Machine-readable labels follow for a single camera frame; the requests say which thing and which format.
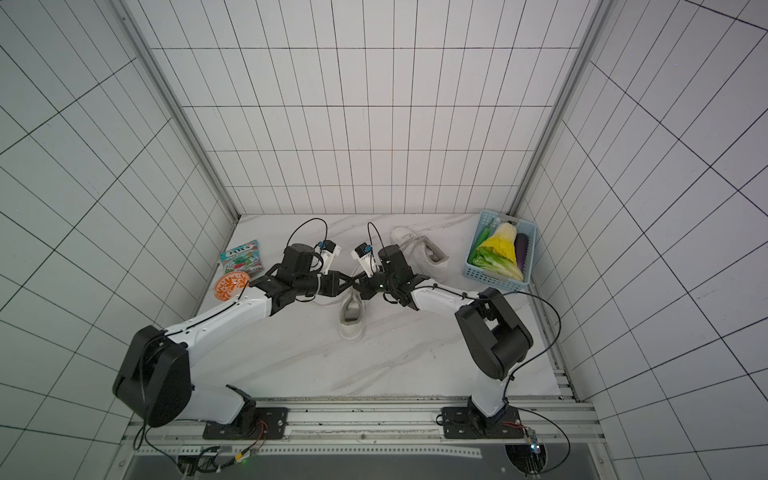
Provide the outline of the white sneaker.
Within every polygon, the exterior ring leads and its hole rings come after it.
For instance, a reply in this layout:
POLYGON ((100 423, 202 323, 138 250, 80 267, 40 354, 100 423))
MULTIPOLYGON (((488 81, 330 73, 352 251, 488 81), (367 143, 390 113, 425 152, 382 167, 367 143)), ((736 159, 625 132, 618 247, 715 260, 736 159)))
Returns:
POLYGON ((446 281, 450 257, 430 238, 402 226, 395 227, 390 238, 400 247, 415 273, 427 275, 438 283, 446 281))
POLYGON ((365 331, 365 302, 360 294, 350 289, 338 297, 317 297, 315 304, 322 307, 333 307, 338 314, 338 333, 346 341, 361 339, 365 331))

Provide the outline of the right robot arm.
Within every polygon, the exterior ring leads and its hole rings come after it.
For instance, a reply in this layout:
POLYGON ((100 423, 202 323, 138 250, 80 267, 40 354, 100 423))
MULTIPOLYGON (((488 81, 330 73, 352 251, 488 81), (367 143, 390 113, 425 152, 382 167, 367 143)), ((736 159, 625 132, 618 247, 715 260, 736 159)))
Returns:
POLYGON ((534 339, 519 315, 495 288, 458 292, 430 277, 417 274, 397 245, 375 252, 362 243, 351 256, 363 272, 355 277, 355 290, 364 300, 380 294, 384 300, 436 315, 453 317, 479 369, 469 408, 491 419, 506 407, 508 375, 524 362, 534 339))

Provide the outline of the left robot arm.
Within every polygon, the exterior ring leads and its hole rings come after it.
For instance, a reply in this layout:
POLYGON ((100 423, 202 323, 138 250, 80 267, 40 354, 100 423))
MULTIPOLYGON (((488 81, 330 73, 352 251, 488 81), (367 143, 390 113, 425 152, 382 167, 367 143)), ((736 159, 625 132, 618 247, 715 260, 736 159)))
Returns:
POLYGON ((174 420, 233 423, 251 397, 232 385, 194 380, 192 367, 225 340, 301 297, 343 293, 354 278, 330 268, 340 252, 331 240, 314 247, 289 245, 279 264, 237 287, 234 298, 165 329, 140 329, 118 370, 114 396, 153 428, 174 420))

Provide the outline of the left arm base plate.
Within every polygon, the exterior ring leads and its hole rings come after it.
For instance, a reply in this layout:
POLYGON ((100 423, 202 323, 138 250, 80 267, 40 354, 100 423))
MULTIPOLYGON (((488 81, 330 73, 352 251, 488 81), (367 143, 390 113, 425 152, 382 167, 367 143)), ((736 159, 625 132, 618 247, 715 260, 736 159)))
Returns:
POLYGON ((207 422, 203 438, 214 441, 280 440, 285 434, 288 413, 288 408, 262 408, 247 404, 229 424, 207 422))

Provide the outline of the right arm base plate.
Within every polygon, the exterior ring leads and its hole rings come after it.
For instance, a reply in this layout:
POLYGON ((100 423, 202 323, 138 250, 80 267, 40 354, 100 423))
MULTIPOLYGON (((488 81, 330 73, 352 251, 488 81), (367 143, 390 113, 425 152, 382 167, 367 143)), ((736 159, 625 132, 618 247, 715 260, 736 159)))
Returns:
POLYGON ((503 407, 497 414, 486 417, 474 406, 444 407, 436 417, 443 436, 453 440, 523 439, 525 430, 519 412, 503 407))

